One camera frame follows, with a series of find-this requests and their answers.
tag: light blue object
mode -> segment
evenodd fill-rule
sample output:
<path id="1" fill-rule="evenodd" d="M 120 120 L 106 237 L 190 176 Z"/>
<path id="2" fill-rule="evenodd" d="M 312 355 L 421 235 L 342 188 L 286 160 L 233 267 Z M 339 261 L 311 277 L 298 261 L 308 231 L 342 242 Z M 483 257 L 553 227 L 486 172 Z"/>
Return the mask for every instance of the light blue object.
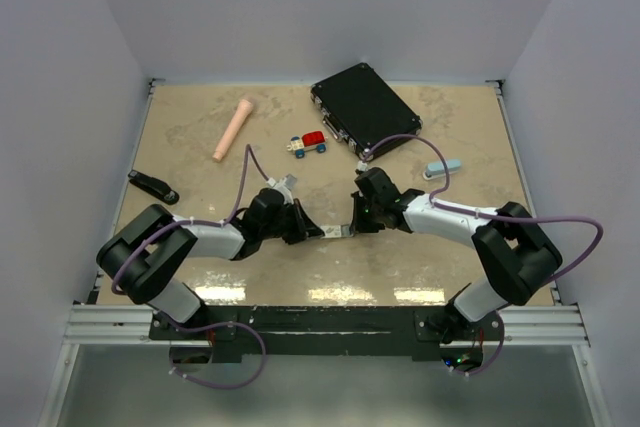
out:
<path id="1" fill-rule="evenodd" d="M 462 167 L 462 162 L 458 159 L 447 160 L 447 167 L 449 168 L 449 174 L 455 174 Z M 422 176 L 425 180 L 433 180 L 439 177 L 444 177 L 444 165 L 442 162 L 431 162 L 427 164 L 427 169 Z"/>

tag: gray floor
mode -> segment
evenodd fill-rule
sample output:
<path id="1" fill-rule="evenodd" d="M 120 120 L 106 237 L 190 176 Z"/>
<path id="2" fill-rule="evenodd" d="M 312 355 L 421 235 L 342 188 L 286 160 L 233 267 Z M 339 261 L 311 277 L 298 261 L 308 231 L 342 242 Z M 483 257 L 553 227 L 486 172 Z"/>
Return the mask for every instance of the gray floor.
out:
<path id="1" fill-rule="evenodd" d="M 161 346 L 80 351 L 60 425 L 111 426 L 592 426 L 570 348 L 510 347 L 464 379 L 403 358 L 272 357 L 244 389 L 213 391 L 169 376 Z M 226 381 L 240 365 L 206 366 Z"/>

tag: gray wall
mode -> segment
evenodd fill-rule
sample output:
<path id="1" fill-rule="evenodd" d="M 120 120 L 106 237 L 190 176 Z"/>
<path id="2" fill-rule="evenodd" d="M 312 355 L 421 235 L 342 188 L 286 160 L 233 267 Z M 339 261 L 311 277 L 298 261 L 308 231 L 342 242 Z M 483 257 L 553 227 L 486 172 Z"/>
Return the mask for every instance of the gray wall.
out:
<path id="1" fill-rule="evenodd" d="M 550 0 L 107 0 L 145 73 L 317 80 L 504 78 Z"/>
<path id="2" fill-rule="evenodd" d="M 578 300 L 617 426 L 638 425 L 640 0 L 553 0 L 506 83 L 540 214 L 601 219 L 605 239 L 560 282 Z M 572 257 L 592 234 L 555 231 Z"/>
<path id="3" fill-rule="evenodd" d="M 105 0 L 0 0 L 0 425 L 37 422 L 143 87 Z"/>

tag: red and white toy car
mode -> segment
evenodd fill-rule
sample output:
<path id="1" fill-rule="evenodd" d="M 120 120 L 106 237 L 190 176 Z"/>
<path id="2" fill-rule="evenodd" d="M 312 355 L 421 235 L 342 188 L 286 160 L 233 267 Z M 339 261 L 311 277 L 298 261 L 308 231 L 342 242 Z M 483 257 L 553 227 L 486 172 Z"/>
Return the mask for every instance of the red and white toy car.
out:
<path id="1" fill-rule="evenodd" d="M 308 150 L 316 150 L 318 153 L 323 153 L 327 150 L 327 139 L 324 134 L 319 130 L 315 132 L 309 132 L 304 134 L 302 139 L 300 137 L 292 137 L 291 142 L 287 145 L 287 150 L 296 154 L 297 159 L 302 159 L 304 153 Z"/>

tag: table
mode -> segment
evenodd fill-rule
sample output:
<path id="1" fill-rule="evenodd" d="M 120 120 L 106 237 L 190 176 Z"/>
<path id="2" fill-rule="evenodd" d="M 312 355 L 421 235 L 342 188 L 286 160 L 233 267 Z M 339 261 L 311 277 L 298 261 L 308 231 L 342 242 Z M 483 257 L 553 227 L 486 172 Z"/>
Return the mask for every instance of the table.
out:
<path id="1" fill-rule="evenodd" d="M 393 85 L 421 116 L 422 135 L 462 169 L 440 198 L 473 206 L 526 205 L 518 168 L 494 89 L 490 86 Z M 245 94 L 256 109 L 225 159 L 211 155 Z M 180 193 L 169 209 L 178 215 L 219 220 L 238 189 L 244 145 L 250 143 L 266 173 L 298 178 L 294 195 L 318 225 L 349 223 L 357 158 L 330 138 L 327 152 L 296 159 L 286 150 L 292 136 L 322 130 L 321 116 L 304 85 L 160 85 L 155 88 L 134 168 L 167 181 Z M 421 174 L 437 158 L 425 145 L 409 142 L 372 162 L 387 171 L 401 191 L 429 191 L 443 180 Z M 264 187 L 250 166 L 243 203 Z M 118 229 L 154 199 L 127 187 Z M 314 240 L 288 246 L 263 243 L 240 262 L 187 259 L 176 277 L 209 304 L 264 305 L 438 305 L 483 276 L 475 251 L 448 240 L 399 231 L 350 239 Z M 110 282 L 99 304 L 129 302 L 114 296 Z M 530 305 L 552 305 L 548 288 Z"/>

